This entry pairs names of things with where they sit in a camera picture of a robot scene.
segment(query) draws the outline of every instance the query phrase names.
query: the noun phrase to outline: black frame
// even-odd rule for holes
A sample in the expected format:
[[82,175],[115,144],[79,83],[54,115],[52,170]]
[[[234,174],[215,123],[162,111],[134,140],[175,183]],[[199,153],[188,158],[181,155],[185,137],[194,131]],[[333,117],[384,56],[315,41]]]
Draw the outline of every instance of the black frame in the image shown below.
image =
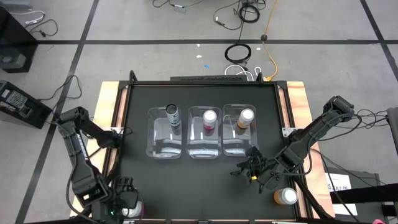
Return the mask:
[[[287,115],[289,117],[289,124],[290,127],[294,127],[294,118],[293,118],[293,112],[292,112],[292,108],[290,105],[290,98],[289,98],[289,93],[288,93],[288,88],[287,88],[287,82],[286,81],[278,81],[278,82],[219,82],[219,81],[211,81],[211,82],[190,82],[190,81],[175,81],[175,82],[170,82],[170,81],[154,81],[154,82],[147,82],[147,81],[143,81],[143,82],[139,82],[139,81],[134,81],[134,80],[130,80],[130,81],[120,81],[119,82],[119,87],[118,87],[118,93],[116,95],[116,102],[115,102],[115,108],[113,111],[113,118],[112,118],[112,126],[116,125],[116,120],[117,120],[117,114],[119,113],[119,105],[121,102],[121,93],[122,91],[127,88],[127,97],[126,97],[126,101],[125,101],[125,107],[123,108],[123,120],[122,120],[122,124],[125,127],[126,126],[126,116],[128,113],[128,106],[129,106],[129,100],[130,100],[130,94],[131,94],[131,90],[133,88],[134,85],[139,85],[139,86],[164,86],[164,85],[191,85],[191,86],[197,86],[197,85],[218,85],[218,86],[223,86],[223,85],[249,85],[249,86],[258,86],[258,85],[273,85],[274,89],[275,89],[275,95],[277,97],[277,107],[279,109],[279,118],[280,118],[280,124],[283,128],[285,128],[285,122],[284,122],[284,117],[282,114],[282,106],[280,103],[280,96],[279,96],[279,88],[282,89],[282,91],[284,92],[284,100],[285,100],[285,104],[287,107]],[[112,170],[117,170],[118,169],[118,158],[119,152],[117,152],[116,154],[116,158],[115,158],[115,163],[113,165]],[[104,166],[103,166],[103,170],[102,173],[104,174],[104,176],[106,177],[107,170],[109,169],[109,160],[111,157],[111,150],[107,149],[106,150],[106,154],[105,154],[105,160],[104,160]],[[299,170],[300,173],[304,172],[303,167]],[[305,186],[307,186],[307,181],[305,180],[305,177],[301,177]],[[293,188],[296,190],[295,187],[295,182],[293,181],[292,178],[289,178],[289,187]],[[312,213],[312,208],[308,202],[308,200],[306,198],[304,198],[304,205],[305,205],[305,209],[306,209],[306,213],[307,213],[307,218],[313,218],[313,213]],[[293,210],[294,210],[294,218],[301,218],[301,214],[300,214],[300,208],[299,208],[299,204],[295,203],[293,206]]]

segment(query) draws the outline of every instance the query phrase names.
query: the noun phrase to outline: cable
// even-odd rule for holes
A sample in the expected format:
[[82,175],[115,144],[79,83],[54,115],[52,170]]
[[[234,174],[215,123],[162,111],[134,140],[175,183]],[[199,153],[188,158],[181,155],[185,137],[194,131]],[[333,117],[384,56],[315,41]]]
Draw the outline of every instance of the cable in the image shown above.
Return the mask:
[[[243,15],[243,18],[241,17],[241,16],[239,16],[240,18],[241,18],[241,31],[240,31],[240,33],[239,33],[239,38],[238,38],[238,41],[236,41],[236,43],[235,44],[233,44],[233,45],[231,45],[231,46],[229,46],[226,50],[225,50],[225,52],[224,52],[224,56],[225,56],[225,59],[226,60],[228,60],[228,61],[230,61],[230,62],[232,62],[232,63],[234,63],[234,64],[239,64],[239,63],[247,63],[247,61],[250,59],[250,57],[251,57],[251,48],[250,48],[250,46],[248,46],[247,44],[240,44],[239,43],[239,41],[241,40],[241,36],[242,36],[242,31],[243,31],[243,25],[244,25],[244,18],[246,17],[246,11],[244,12],[244,15]],[[245,47],[247,50],[248,50],[248,54],[244,57],[244,58],[241,58],[241,59],[231,59],[229,56],[228,56],[228,53],[229,53],[229,51],[232,49],[232,48],[234,48],[234,47],[238,47],[238,46],[241,46],[241,47]]]
[[[370,113],[369,113],[369,114],[366,114],[366,115],[359,115],[359,113],[360,113],[361,111],[368,111],[368,112],[370,112]],[[386,112],[386,111],[378,111],[377,113],[373,113],[373,111],[371,111],[371,110],[369,110],[369,109],[361,109],[361,110],[359,110],[359,111],[356,113],[358,116],[360,116],[360,117],[362,117],[362,118],[365,118],[365,117],[374,117],[374,121],[371,122],[371,123],[366,123],[366,122],[362,121],[362,123],[364,123],[365,125],[364,125],[364,126],[357,127],[357,129],[361,129],[361,128],[371,129],[371,128],[373,128],[373,127],[381,127],[381,126],[389,125],[388,123],[387,123],[387,124],[376,125],[376,124],[377,124],[378,122],[380,122],[380,121],[387,120],[387,116],[386,116],[386,115],[379,115],[379,113],[385,113],[385,112]],[[336,127],[338,127],[338,128],[352,129],[351,127],[344,127],[344,126],[336,126]]]
[[44,19],[44,17],[45,17],[45,12],[43,12],[43,11],[41,11],[41,10],[38,10],[38,11],[32,11],[32,12],[25,12],[25,13],[15,13],[15,12],[10,12],[10,14],[11,15],[17,15],[17,16],[23,16],[23,15],[28,15],[28,14],[32,14],[32,13],[41,13],[42,14],[42,16],[40,16],[39,18],[37,18],[37,19],[32,19],[31,21],[25,21],[25,27],[28,27],[28,26],[31,26],[31,25],[34,25],[34,24],[36,24],[36,23],[38,23],[38,22],[41,22],[41,21],[43,21],[43,19]]
[[375,177],[358,177],[357,175],[353,174],[352,172],[348,171],[347,169],[345,169],[344,167],[342,167],[341,165],[333,162],[331,159],[329,159],[327,156],[325,156],[324,154],[322,154],[320,151],[316,150],[316,149],[312,149],[311,150],[317,152],[319,155],[323,156],[324,159],[326,159],[326,161],[330,162],[331,164],[333,164],[335,167],[337,167],[339,170],[342,170],[344,172],[346,172],[349,175],[352,175],[353,177],[358,178],[360,181],[364,182],[366,185],[370,186],[370,187],[374,187],[373,185],[369,184],[368,182],[364,181],[363,179],[374,179],[376,181],[379,181],[380,183],[386,185],[386,183],[384,183],[383,181],[375,178]]
[[[323,160],[322,155],[321,155],[321,160],[322,160],[322,162],[325,164],[325,160]],[[342,204],[342,205],[345,207],[345,209],[347,210],[347,212],[349,213],[349,215],[351,215],[351,216],[355,219],[356,222],[359,222],[359,220],[358,220],[358,219],[354,216],[354,214],[348,209],[347,205],[342,201],[342,199],[341,199],[340,196],[338,195],[338,193],[337,193],[337,191],[336,191],[336,189],[335,189],[335,185],[334,185],[334,183],[333,183],[333,180],[331,179],[330,172],[329,172],[329,168],[328,168],[328,166],[326,166],[326,164],[325,164],[325,169],[326,169],[326,171],[328,172],[330,184],[331,184],[331,187],[332,187],[332,189],[333,189],[333,192],[334,192],[335,195],[336,195],[337,200],[340,202],[340,204]]]
[[73,156],[74,156],[74,158],[75,158],[75,163],[73,163],[72,171],[70,172],[69,179],[68,179],[68,183],[67,183],[67,193],[66,193],[67,204],[68,204],[69,208],[70,208],[72,211],[74,211],[78,216],[84,218],[85,220],[87,220],[87,221],[89,221],[89,222],[98,223],[98,222],[95,221],[94,219],[88,218],[88,217],[85,216],[84,214],[80,213],[77,209],[75,209],[75,208],[73,207],[73,205],[72,205],[72,204],[70,203],[70,201],[69,201],[69,187],[70,187],[70,182],[72,181],[72,177],[73,177],[73,174],[75,173],[76,164],[77,164],[77,156],[76,156],[76,155],[73,155]]
[[[120,132],[118,133],[118,136],[119,136],[119,137],[120,137],[120,136],[128,136],[128,135],[130,135],[130,134],[133,133],[133,131],[132,131],[132,129],[131,129],[130,127],[125,127],[124,129],[125,129],[125,130],[130,130],[130,132],[129,132],[129,133],[123,132],[123,134],[121,134],[121,132],[123,131],[123,129],[121,129]],[[101,147],[97,148],[97,149],[96,149],[93,153],[91,153],[88,157],[91,158],[92,156],[94,156],[95,154],[97,154],[101,149],[102,149]]]
[[[196,4],[199,4],[199,3],[203,2],[203,1],[204,1],[204,0],[200,0],[200,1],[196,2],[196,3],[191,4],[191,5],[181,6],[181,8],[185,9],[185,8],[194,6],[194,5],[196,5]],[[175,7],[175,6],[180,6],[180,5],[172,4],[172,3],[171,3],[171,0],[168,0],[168,2],[169,2],[169,4],[170,4],[171,6],[173,6],[173,7]]]
[[[331,120],[329,121],[329,123],[331,123],[332,121],[334,121],[334,120],[336,120],[336,119],[344,118],[344,117],[347,117],[347,116],[351,116],[351,114],[340,114],[340,115],[334,117],[333,119],[331,119]],[[356,114],[354,114],[354,116],[357,116],[357,117],[360,119],[360,122],[358,123],[358,124],[360,124],[361,121],[362,121],[361,117],[359,117],[359,116],[356,115]],[[315,134],[312,134],[312,135],[311,135],[311,139],[312,139],[312,140],[316,140],[316,141],[320,141],[319,139],[313,137],[313,136],[317,136],[317,135],[319,134],[320,131],[322,131],[322,129],[318,130]],[[279,173],[279,174],[277,174],[277,175],[301,176],[301,175],[307,175],[307,174],[309,174],[309,173],[311,172],[311,170],[312,170],[312,157],[311,157],[311,153],[310,153],[310,149],[311,149],[311,145],[310,145],[310,144],[311,144],[311,140],[309,140],[309,141],[308,141],[308,144],[307,144],[308,159],[309,159],[309,162],[310,162],[310,167],[308,168],[308,171],[304,172],[303,174],[298,174],[298,173],[291,173],[291,172],[289,172],[288,170],[285,169],[285,170],[287,171],[286,173]]]
[[272,58],[272,56],[271,56],[271,54],[269,53],[269,51],[268,51],[268,49],[267,49],[267,47],[266,47],[266,44],[265,44],[265,41],[267,40],[267,32],[268,32],[269,24],[270,24],[270,22],[271,22],[272,13],[274,13],[274,9],[275,9],[277,3],[278,3],[278,0],[275,0],[274,5],[272,6],[271,12],[269,13],[266,31],[264,32],[264,38],[262,38],[262,46],[264,46],[264,49],[266,50],[268,57],[271,59],[272,63],[273,63],[274,66],[275,66],[275,72],[274,72],[274,74],[272,74],[271,76],[267,77],[267,78],[266,78],[266,81],[271,81],[272,78],[274,78],[274,77],[276,76],[276,74],[278,74],[278,65],[276,64],[275,60]]
[[338,134],[338,135],[336,135],[336,136],[333,136],[333,137],[331,137],[331,138],[326,138],[326,139],[318,139],[317,141],[327,141],[327,140],[332,140],[332,139],[335,139],[335,138],[337,138],[337,137],[340,137],[340,136],[343,136],[343,135],[345,135],[345,134],[349,134],[349,133],[351,133],[351,132],[353,132],[355,129],[357,129],[358,128],[358,126],[362,123],[362,117],[360,117],[360,116],[358,116],[358,115],[356,115],[356,114],[353,114],[354,116],[356,116],[358,119],[359,119],[359,122],[358,122],[358,124],[356,124],[356,126],[355,127],[353,127],[351,130],[349,130],[349,131],[347,131],[347,132],[345,132],[345,133],[343,133],[343,134]]
[[[247,8],[251,8],[251,9],[254,10],[254,13],[256,13],[256,15],[257,15],[255,19],[248,20],[248,19],[245,18],[246,13],[248,12],[248,11],[247,11]],[[256,7],[254,7],[252,4],[243,3],[243,4],[242,4],[242,7],[241,7],[241,8],[239,9],[239,11],[238,11],[238,16],[239,16],[239,18],[240,18],[243,22],[255,23],[255,22],[257,22],[257,21],[260,19],[260,11],[259,11]]]
[[159,5],[159,6],[155,6],[156,0],[152,0],[152,5],[153,5],[154,7],[162,7],[162,6],[164,6],[165,4],[167,4],[169,1],[170,1],[170,0],[166,0],[166,2],[164,2],[163,4],[161,4],[161,5]]
[[238,67],[238,68],[240,68],[240,69],[242,70],[242,72],[237,73],[237,75],[239,75],[239,74],[241,74],[241,73],[244,73],[244,74],[247,76],[247,75],[249,74],[249,75],[251,76],[251,78],[252,78],[252,81],[254,81],[253,74],[252,74],[251,72],[245,70],[245,69],[244,69],[242,66],[240,66],[240,65],[230,65],[230,66],[228,66],[228,67],[225,69],[225,71],[224,71],[224,75],[226,75],[226,71],[227,71],[229,68],[231,68],[231,67]]
[[217,9],[217,10],[213,13],[213,22],[217,23],[218,25],[220,25],[220,26],[222,26],[222,27],[224,27],[225,29],[228,29],[228,30],[237,30],[237,29],[241,28],[241,26],[242,26],[242,24],[243,24],[243,21],[241,21],[241,23],[240,23],[240,25],[239,25],[238,27],[236,27],[236,28],[229,28],[229,27],[226,27],[226,26],[225,26],[225,23],[220,22],[220,21],[218,20],[218,16],[216,16],[216,14],[217,14],[218,11],[220,11],[220,10],[222,10],[222,9],[225,9],[225,8],[227,8],[227,7],[231,7],[231,6],[235,5],[236,3],[239,3],[240,1],[241,1],[241,0],[238,0],[238,1],[234,2],[234,3],[232,3],[232,4],[229,4],[229,5],[227,5],[227,6],[223,6],[223,7],[219,8],[219,9]]
[[[55,24],[55,32],[53,33],[53,34],[47,34],[46,32],[44,32],[44,31],[42,31],[42,30],[39,30],[39,31],[34,31],[34,29],[36,29],[36,28],[38,28],[38,27],[40,27],[41,25],[43,25],[43,24],[46,24],[46,23],[48,23],[48,22],[54,22],[54,24]],[[58,33],[58,24],[57,24],[57,22],[55,21],[55,20],[53,20],[53,19],[48,19],[48,20],[46,20],[45,22],[42,22],[42,23],[40,23],[40,24],[37,24],[35,27],[33,27],[30,31],[29,31],[29,33],[30,34],[34,34],[34,33],[40,33],[43,37],[52,37],[52,36],[55,36],[57,33]]]
[[64,99],[61,99],[61,98],[60,98],[60,99],[58,100],[58,102],[57,102],[57,103],[53,106],[53,108],[52,108],[52,111],[51,111],[51,112],[52,112],[52,114],[53,114],[54,116],[55,116],[55,113],[54,113],[54,112],[55,112],[55,108],[56,108],[59,104],[65,102],[67,99],[79,99],[79,98],[82,96],[83,90],[81,89],[79,78],[78,78],[76,75],[70,75],[70,76],[68,76],[68,77],[65,79],[64,83],[54,91],[54,93],[53,93],[53,95],[52,95],[51,97],[49,97],[49,98],[37,99],[37,100],[39,100],[39,101],[47,101],[47,100],[53,99],[53,98],[55,97],[55,95],[57,94],[57,92],[58,92],[61,88],[63,88],[66,84],[68,84],[69,82],[72,81],[73,77],[75,77],[76,80],[77,80],[77,86],[78,86],[78,88],[79,88],[79,95],[78,95],[78,96],[67,96],[67,97],[65,97]]

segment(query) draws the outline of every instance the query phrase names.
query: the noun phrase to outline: white bottle cap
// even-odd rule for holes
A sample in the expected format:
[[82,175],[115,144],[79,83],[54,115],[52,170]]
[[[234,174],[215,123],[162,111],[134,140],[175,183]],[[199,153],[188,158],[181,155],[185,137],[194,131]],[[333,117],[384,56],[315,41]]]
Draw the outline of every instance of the white bottle cap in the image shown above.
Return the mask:
[[243,121],[250,122],[254,118],[254,112],[253,112],[253,110],[246,108],[246,109],[242,110],[241,117],[242,117]]
[[286,188],[286,189],[284,189],[284,191],[282,193],[283,193],[282,198],[288,205],[292,205],[292,204],[296,203],[297,193],[294,189]]
[[203,115],[203,119],[206,122],[213,123],[217,120],[217,114],[213,110],[207,110]]

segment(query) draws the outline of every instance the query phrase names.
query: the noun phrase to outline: gray floor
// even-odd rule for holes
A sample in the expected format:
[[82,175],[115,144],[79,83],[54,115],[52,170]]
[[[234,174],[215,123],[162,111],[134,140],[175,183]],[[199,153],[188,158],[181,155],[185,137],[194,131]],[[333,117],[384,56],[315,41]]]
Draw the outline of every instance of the gray floor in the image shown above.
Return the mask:
[[[189,4],[191,0],[172,0]],[[213,23],[214,11],[234,0],[206,0],[174,12],[166,5],[152,7],[149,0],[99,0],[89,40],[168,40],[168,39],[237,39],[239,31],[225,30]],[[52,40],[79,40],[93,0],[32,0],[34,10],[46,12],[47,19],[58,22],[59,32]],[[264,32],[273,1],[261,11],[260,21],[245,24],[242,39],[258,39]],[[385,39],[398,39],[396,9],[393,0],[367,0]],[[239,25],[231,8],[218,13],[227,26]],[[30,16],[17,17],[19,21]],[[53,24],[43,27],[48,32]],[[359,0],[280,0],[269,28],[270,39],[376,40]],[[168,80],[171,76],[222,75],[230,64],[224,59],[228,44],[174,45],[85,45],[75,75],[80,78],[83,96],[68,100],[63,110],[84,106],[94,113],[102,81],[127,80],[134,70],[139,80]],[[398,45],[388,46],[398,57]],[[260,66],[264,75],[274,73],[274,66],[262,45],[252,44],[248,68]],[[303,45],[268,46],[278,64],[275,80],[304,81],[313,117],[333,95],[341,95],[356,106],[373,111],[398,106],[398,82],[379,44],[373,45]],[[68,75],[76,45],[40,45],[29,73],[8,74],[7,80],[37,98],[51,96]],[[244,53],[231,52],[237,58]],[[78,94],[75,82],[69,96]],[[46,102],[53,106],[58,98]],[[1,223],[14,223],[24,198],[49,126],[41,130],[0,121],[0,217]],[[330,136],[346,131],[337,129]],[[398,155],[388,126],[360,129],[322,142],[321,151],[350,170],[380,174],[386,183],[398,182],[394,170]],[[65,187],[71,170],[63,140],[55,133],[26,222],[67,218]]]

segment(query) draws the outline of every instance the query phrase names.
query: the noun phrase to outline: black device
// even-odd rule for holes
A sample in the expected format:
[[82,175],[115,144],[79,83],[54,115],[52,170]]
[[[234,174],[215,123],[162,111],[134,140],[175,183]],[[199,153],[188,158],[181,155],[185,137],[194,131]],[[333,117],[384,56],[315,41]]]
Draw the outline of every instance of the black device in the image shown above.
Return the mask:
[[28,72],[37,46],[37,40],[0,7],[0,68],[8,73]]
[[0,119],[42,128],[51,108],[12,83],[0,80]]
[[109,187],[113,175],[110,174],[105,179],[92,165],[80,130],[95,138],[101,148],[119,148],[121,135],[115,130],[104,131],[95,125],[89,119],[87,110],[82,107],[62,113],[57,125],[73,166],[69,181],[72,182],[73,193],[85,209],[83,215],[87,218],[92,213],[92,219],[98,223],[122,223],[122,209],[133,209],[138,201],[132,178],[116,179],[114,187]]

